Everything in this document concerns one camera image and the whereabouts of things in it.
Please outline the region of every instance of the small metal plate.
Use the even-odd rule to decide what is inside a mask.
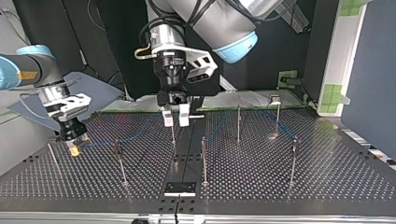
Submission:
[[[166,184],[165,197],[195,197],[196,183],[170,182]]]

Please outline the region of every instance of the robotic arm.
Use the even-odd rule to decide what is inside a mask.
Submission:
[[[0,54],[0,90],[34,85],[48,116],[61,127],[60,137],[72,156],[79,154],[78,145],[88,140],[87,128],[77,116],[86,112],[91,98],[70,94],[50,50],[45,46],[28,46],[18,55]]]
[[[226,63],[236,63],[256,45],[256,20],[268,16],[283,0],[147,0],[146,44],[151,48],[154,73],[161,81],[158,105],[165,126],[173,126],[171,106],[179,105],[180,126],[189,126],[189,93],[182,84],[209,79],[218,68],[207,51],[185,47],[187,24]]]

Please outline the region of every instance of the gray robot arm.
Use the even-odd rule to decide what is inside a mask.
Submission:
[[[149,34],[146,39],[151,54],[137,56],[139,49],[135,56],[153,59],[154,74],[161,82],[157,101],[163,109],[165,126],[173,125],[171,105],[179,105],[180,126],[189,125],[189,95],[182,79],[190,83],[206,80],[217,69],[207,51],[185,46],[183,25],[192,27],[226,63],[236,63],[258,41],[252,19],[268,16],[282,1],[146,0],[148,25],[142,31],[147,29]]]

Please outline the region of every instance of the blue joint cap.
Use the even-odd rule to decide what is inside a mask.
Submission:
[[[236,63],[247,55],[259,38],[252,32],[244,38],[219,49],[213,49],[226,63]]]
[[[0,91],[18,87],[21,80],[18,78],[20,68],[8,58],[0,56]]]
[[[50,49],[47,48],[47,46],[44,46],[44,45],[26,46],[26,47],[17,49],[17,54],[19,54],[19,55],[24,55],[24,54],[42,54],[42,55],[50,56],[51,58],[55,58],[55,57],[53,57],[52,53],[50,52]]]

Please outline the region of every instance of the gray platform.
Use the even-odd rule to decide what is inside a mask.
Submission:
[[[59,168],[44,148],[0,178],[1,212],[83,212],[235,216],[396,217],[396,174],[310,109],[206,112],[176,129],[160,114],[102,114],[88,128],[93,146],[71,158],[54,145]],[[291,139],[302,148],[290,185]],[[206,137],[208,187],[201,185]],[[129,186],[112,148],[119,138]],[[168,182],[196,182],[193,198],[164,198]]]

